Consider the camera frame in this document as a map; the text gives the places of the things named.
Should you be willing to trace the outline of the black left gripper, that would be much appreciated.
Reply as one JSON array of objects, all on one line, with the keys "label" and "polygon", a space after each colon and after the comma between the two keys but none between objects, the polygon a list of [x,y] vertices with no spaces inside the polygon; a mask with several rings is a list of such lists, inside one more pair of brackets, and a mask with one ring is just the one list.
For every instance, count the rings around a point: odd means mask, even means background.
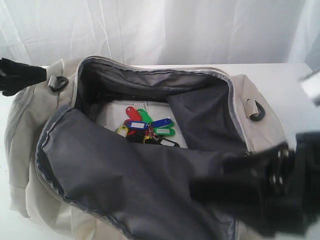
[{"label": "black left gripper", "polygon": [[0,59],[0,91],[6,97],[15,95],[15,90],[42,83],[47,80],[47,70],[43,67],[16,63],[6,58]]}]

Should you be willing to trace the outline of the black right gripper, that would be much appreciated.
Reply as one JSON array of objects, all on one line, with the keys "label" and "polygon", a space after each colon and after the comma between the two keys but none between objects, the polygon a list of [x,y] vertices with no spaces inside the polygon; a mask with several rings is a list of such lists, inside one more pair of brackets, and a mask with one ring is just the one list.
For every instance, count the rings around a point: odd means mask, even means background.
[{"label": "black right gripper", "polygon": [[[303,236],[320,217],[320,133],[301,132],[292,149],[283,141],[273,147],[229,158],[224,175],[190,180],[193,200],[260,200],[262,220],[257,232]],[[240,172],[266,168],[264,174]]]}]

